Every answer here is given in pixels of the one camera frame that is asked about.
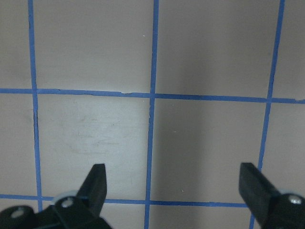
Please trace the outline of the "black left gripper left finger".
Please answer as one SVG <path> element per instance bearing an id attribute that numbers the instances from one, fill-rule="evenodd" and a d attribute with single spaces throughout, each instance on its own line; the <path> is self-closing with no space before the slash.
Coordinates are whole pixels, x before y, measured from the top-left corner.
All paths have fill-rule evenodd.
<path id="1" fill-rule="evenodd" d="M 75 196 L 65 196 L 35 213 L 27 205 L 0 212 L 2 229 L 110 229 L 100 216 L 107 195 L 105 164 L 92 166 Z"/>

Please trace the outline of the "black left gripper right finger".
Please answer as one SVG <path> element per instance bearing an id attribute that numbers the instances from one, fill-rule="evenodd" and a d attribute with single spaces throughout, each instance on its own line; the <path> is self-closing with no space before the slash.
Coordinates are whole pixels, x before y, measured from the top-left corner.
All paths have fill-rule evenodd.
<path id="1" fill-rule="evenodd" d="M 278 190 L 252 163 L 241 163 L 239 194 L 262 229 L 303 229 L 305 198 Z"/>

